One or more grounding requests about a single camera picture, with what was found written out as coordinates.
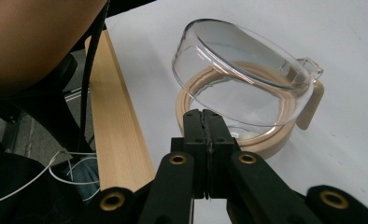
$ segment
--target white surface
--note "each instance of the white surface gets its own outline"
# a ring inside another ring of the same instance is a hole
[[[325,94],[310,128],[296,128],[267,161],[302,194],[331,185],[368,206],[368,0],[158,0],[107,19],[156,168],[181,136],[173,55],[184,27],[201,18],[247,27],[324,68]],[[195,223],[229,223],[224,201],[195,206]]]

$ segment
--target person's arm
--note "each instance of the person's arm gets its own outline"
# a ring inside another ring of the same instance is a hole
[[[106,0],[0,0],[0,97],[46,76]]]

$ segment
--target black chair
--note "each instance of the black chair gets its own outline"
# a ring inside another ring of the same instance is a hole
[[[91,43],[85,62],[81,85],[80,124],[75,122],[64,99],[64,88],[74,75],[77,62],[69,53],[59,65],[44,79],[34,86],[6,99],[0,99],[0,118],[7,122],[6,132],[15,138],[18,119],[21,113],[26,113],[44,126],[59,144],[72,152],[92,152],[84,137],[86,104],[88,96],[89,78],[92,61],[97,49],[100,34],[105,27],[105,18],[123,11],[140,7],[154,0],[134,0],[131,3],[107,1],[106,6],[99,13],[88,31],[82,36],[70,52],[84,49],[85,40],[91,36]],[[0,151],[5,151],[0,142]]]
[[[21,112],[39,122],[68,151],[78,151],[79,127],[64,98],[64,88],[75,74],[78,63],[67,54],[58,66],[34,86],[0,99],[0,118],[15,125]],[[92,152],[81,137],[81,152]],[[0,151],[6,148],[0,143]]]

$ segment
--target floor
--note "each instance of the floor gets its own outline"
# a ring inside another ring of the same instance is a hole
[[[81,86],[82,82],[83,67],[85,64],[85,51],[75,51],[73,52],[73,55],[78,61],[78,69],[65,88],[66,90],[77,89]],[[67,104],[74,118],[79,124],[80,98],[78,97],[76,99],[67,101]],[[88,97],[86,120],[85,136],[88,141],[91,141],[91,147],[93,150],[95,150],[94,141],[92,140],[93,126],[90,97]],[[0,119],[0,139],[2,139],[4,135],[6,125],[7,124]],[[9,152],[32,158],[34,160],[40,161],[44,165],[48,165],[53,155],[59,150],[64,149],[60,147],[57,141],[39,123],[26,114],[21,116],[19,121],[17,141],[15,143],[15,147]],[[59,156],[55,163],[64,160],[66,160],[64,155]]]

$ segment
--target clear glass lid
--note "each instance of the clear glass lid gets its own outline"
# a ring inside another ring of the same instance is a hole
[[[313,90],[313,78],[285,50],[226,21],[188,24],[173,72],[198,104],[247,125],[293,121]]]

